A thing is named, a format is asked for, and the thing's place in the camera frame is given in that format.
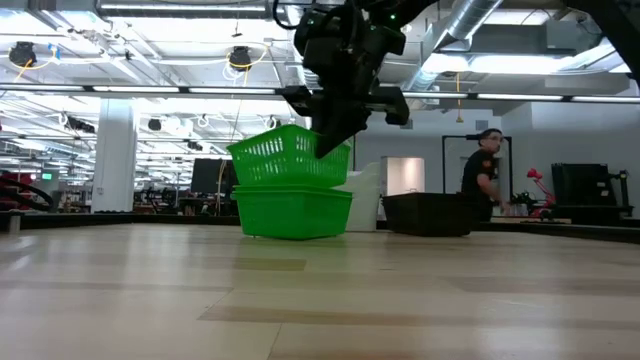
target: white column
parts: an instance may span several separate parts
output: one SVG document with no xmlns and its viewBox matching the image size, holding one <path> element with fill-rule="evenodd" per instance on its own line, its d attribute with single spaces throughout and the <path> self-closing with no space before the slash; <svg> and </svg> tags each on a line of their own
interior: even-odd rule
<svg viewBox="0 0 640 360">
<path fill-rule="evenodd" d="M 132 211 L 138 117 L 131 100 L 102 99 L 91 211 Z"/>
</svg>

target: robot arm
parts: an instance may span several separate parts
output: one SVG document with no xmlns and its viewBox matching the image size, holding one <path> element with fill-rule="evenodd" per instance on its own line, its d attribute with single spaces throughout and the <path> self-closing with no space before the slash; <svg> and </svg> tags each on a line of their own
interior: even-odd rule
<svg viewBox="0 0 640 360">
<path fill-rule="evenodd" d="M 640 76 L 636 43 L 640 21 L 631 18 L 639 6 L 632 5 L 635 0 L 562 1 L 592 15 L 634 77 Z M 311 117 L 312 130 L 320 134 L 316 157 L 365 130 L 372 111 L 384 111 L 388 124 L 406 125 L 409 108 L 402 90 L 380 87 L 378 73 L 387 53 L 402 55 L 404 51 L 406 37 L 400 28 L 437 2 L 346 0 L 334 8 L 314 5 L 306 11 L 294 45 L 303 55 L 302 65 L 318 75 L 322 90 L 290 86 L 280 94 L 299 115 Z M 369 15 L 367 20 L 363 11 Z"/>
</svg>

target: wooden floor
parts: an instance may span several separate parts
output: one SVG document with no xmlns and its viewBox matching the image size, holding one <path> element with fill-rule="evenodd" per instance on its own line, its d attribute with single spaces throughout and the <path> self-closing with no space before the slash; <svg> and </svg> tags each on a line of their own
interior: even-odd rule
<svg viewBox="0 0 640 360">
<path fill-rule="evenodd" d="M 0 238 L 0 359 L 637 360 L 640 246 L 22 232 Z"/>
</svg>

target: black bin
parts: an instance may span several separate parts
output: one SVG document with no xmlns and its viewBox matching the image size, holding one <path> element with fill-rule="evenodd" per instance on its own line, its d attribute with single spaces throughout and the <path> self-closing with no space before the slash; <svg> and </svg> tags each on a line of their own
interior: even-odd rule
<svg viewBox="0 0 640 360">
<path fill-rule="evenodd" d="M 473 225 L 472 205 L 460 194 L 409 193 L 382 199 L 389 229 L 417 236 L 464 236 Z"/>
</svg>

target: green basket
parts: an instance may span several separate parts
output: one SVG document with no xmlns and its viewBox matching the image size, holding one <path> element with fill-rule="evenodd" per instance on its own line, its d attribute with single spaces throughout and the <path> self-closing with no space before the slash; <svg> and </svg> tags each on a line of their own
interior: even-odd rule
<svg viewBox="0 0 640 360">
<path fill-rule="evenodd" d="M 245 235 L 305 240 L 343 234 L 351 193 L 304 185 L 236 186 Z"/>
<path fill-rule="evenodd" d="M 242 185 L 342 185 L 347 179 L 349 146 L 340 145 L 316 159 L 314 132 L 285 125 L 243 140 L 227 149 Z"/>
</svg>

